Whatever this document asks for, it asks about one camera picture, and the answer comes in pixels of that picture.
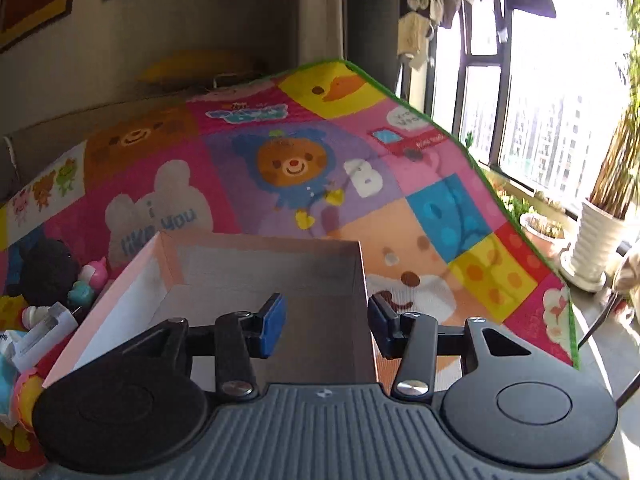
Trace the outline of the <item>black plush toy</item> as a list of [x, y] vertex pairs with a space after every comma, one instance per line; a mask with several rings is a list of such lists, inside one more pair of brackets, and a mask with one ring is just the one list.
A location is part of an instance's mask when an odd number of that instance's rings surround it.
[[43, 237], [20, 250], [23, 260], [18, 289], [30, 306], [66, 304], [67, 294], [77, 281], [80, 265], [62, 240]]

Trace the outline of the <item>pink cardboard box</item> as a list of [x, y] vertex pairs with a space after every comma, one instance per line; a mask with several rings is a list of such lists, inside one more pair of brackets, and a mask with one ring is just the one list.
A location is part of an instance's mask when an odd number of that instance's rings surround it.
[[258, 384], [375, 382], [367, 287], [357, 242], [198, 231], [158, 233], [94, 305], [52, 366], [52, 385], [168, 318], [210, 325], [286, 301], [282, 335]]

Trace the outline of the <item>colourful cartoon play mat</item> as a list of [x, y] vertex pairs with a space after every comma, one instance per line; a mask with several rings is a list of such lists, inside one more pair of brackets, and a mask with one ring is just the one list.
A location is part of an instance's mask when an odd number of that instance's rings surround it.
[[108, 281], [158, 233], [357, 242], [368, 302], [438, 322], [431, 402], [375, 382], [216, 393], [214, 325], [168, 318], [47, 386], [45, 479], [585, 479], [565, 283], [462, 144], [344, 61], [216, 90], [90, 136], [1, 211], [1, 288], [62, 240]]

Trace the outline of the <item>yellow cushion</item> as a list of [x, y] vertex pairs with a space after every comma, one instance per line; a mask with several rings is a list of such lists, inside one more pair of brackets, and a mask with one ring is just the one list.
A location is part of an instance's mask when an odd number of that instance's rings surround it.
[[187, 87], [209, 84], [219, 77], [243, 78], [259, 73], [262, 66], [264, 63], [257, 58], [238, 50], [181, 50], [145, 67], [137, 81], [163, 87]]

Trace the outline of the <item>small pink teal figurine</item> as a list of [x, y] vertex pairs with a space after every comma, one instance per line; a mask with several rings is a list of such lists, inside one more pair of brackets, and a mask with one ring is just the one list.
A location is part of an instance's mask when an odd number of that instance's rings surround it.
[[70, 310], [90, 308], [108, 281], [106, 258], [93, 260], [85, 264], [77, 281], [67, 294], [67, 305]]

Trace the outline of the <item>blue wet wipes pack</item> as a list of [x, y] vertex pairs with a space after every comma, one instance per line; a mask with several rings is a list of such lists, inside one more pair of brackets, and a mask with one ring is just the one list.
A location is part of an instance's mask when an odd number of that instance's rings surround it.
[[12, 429], [17, 424], [17, 414], [12, 408], [14, 384], [20, 374], [12, 363], [14, 344], [24, 337], [20, 330], [2, 330], [0, 354], [0, 413], [1, 423]]

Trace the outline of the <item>white red foam rocket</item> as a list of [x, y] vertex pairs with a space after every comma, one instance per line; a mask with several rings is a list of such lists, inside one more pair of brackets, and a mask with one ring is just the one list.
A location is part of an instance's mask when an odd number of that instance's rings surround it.
[[[72, 336], [57, 344], [34, 368], [44, 379], [61, 355]], [[12, 429], [1, 424], [1, 478], [26, 479], [47, 465], [41, 446], [35, 436], [19, 424]]]

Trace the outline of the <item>white plant pot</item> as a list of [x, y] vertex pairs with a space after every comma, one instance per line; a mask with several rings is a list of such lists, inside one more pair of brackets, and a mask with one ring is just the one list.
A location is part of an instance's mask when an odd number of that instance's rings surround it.
[[584, 292], [598, 292], [605, 284], [608, 259], [623, 240], [625, 222], [582, 201], [574, 242], [560, 257], [560, 272]]

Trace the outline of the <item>green palm plant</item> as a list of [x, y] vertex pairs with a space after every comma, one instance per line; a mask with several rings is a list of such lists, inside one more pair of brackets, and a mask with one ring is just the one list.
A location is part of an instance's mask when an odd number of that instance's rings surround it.
[[631, 45], [623, 81], [628, 105], [617, 124], [588, 202], [617, 220], [639, 203], [639, 0], [617, 0], [626, 18]]

